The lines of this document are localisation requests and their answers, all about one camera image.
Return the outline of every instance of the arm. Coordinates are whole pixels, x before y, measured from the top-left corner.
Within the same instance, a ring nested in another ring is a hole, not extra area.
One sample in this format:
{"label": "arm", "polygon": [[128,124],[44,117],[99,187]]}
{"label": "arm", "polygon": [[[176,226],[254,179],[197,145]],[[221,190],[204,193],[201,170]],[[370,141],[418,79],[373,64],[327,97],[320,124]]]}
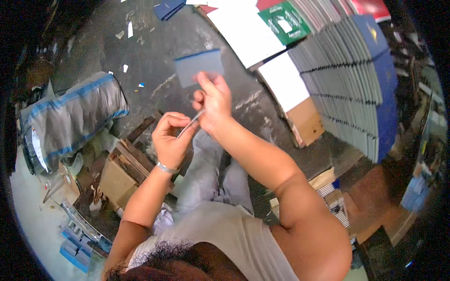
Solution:
{"label": "arm", "polygon": [[[189,127],[179,139],[173,136],[173,129],[185,127],[189,122],[190,119],[184,114],[169,112],[161,118],[152,134],[158,159],[168,168],[177,169],[180,166],[197,124]],[[136,247],[149,237],[149,230],[161,211],[171,176],[155,167],[131,196],[103,273],[118,263],[129,261]]]}
{"label": "arm", "polygon": [[350,268],[346,229],[326,208],[292,158],[255,136],[231,117],[231,93],[223,77],[213,81],[199,73],[204,91],[193,107],[207,112],[205,129],[258,182],[275,192],[281,226],[272,234],[300,280],[342,280]]}

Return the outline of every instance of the green book cover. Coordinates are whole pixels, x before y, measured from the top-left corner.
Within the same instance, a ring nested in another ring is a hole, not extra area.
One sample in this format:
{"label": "green book cover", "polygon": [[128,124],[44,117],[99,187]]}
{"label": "green book cover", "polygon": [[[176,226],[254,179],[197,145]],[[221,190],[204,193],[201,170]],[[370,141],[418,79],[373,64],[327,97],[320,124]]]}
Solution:
{"label": "green book cover", "polygon": [[289,2],[262,10],[258,15],[283,45],[290,44],[311,33],[309,26]]}

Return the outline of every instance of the silver bracelet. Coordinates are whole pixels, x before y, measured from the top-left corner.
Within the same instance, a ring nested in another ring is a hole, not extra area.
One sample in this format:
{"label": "silver bracelet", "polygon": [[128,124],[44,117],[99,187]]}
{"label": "silver bracelet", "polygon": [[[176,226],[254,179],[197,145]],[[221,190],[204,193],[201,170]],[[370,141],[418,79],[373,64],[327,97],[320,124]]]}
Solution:
{"label": "silver bracelet", "polygon": [[156,166],[158,166],[161,170],[163,170],[164,172],[169,173],[169,174],[178,174],[180,172],[180,169],[174,170],[174,169],[171,169],[171,168],[167,168],[165,165],[163,165],[159,161],[156,164]]}

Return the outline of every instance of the gray pants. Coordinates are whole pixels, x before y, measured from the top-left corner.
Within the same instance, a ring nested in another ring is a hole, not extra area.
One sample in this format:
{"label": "gray pants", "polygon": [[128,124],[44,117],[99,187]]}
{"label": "gray pants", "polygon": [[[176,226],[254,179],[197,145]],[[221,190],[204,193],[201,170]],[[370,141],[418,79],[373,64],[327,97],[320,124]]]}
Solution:
{"label": "gray pants", "polygon": [[174,220],[180,220],[204,201],[218,201],[234,206],[241,205],[253,213],[247,172],[234,159],[225,170],[219,186],[219,166],[223,148],[204,130],[192,140],[194,155],[180,187]]}

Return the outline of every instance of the scratched surface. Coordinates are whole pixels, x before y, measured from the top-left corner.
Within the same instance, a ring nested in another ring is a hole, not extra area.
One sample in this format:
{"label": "scratched surface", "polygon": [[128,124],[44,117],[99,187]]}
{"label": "scratched surface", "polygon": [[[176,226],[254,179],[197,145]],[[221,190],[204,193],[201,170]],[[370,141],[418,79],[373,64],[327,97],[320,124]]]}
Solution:
{"label": "scratched surface", "polygon": [[[191,107],[192,93],[198,86],[180,87],[173,59],[220,49],[225,80],[233,95],[233,116],[254,134],[285,150],[308,178],[330,168],[333,158],[340,156],[332,153],[336,149],[332,147],[335,141],[330,134],[324,134],[309,147],[296,149],[287,125],[278,118],[270,94],[244,69],[226,41],[191,7],[186,6],[168,22],[161,22],[153,14],[155,4],[159,0],[105,1],[99,6],[71,37],[70,51],[64,50],[58,61],[53,78],[55,91],[69,88],[97,71],[114,72],[130,113],[115,121],[113,133],[126,136],[155,109],[193,117],[196,112]],[[133,25],[131,38],[127,36],[129,21]],[[116,34],[121,31],[125,34],[118,39]],[[126,73],[124,64],[129,66]],[[148,153],[152,152],[150,135],[145,132],[139,139]],[[261,191],[253,190],[252,194],[261,199],[265,190],[259,188]]]}

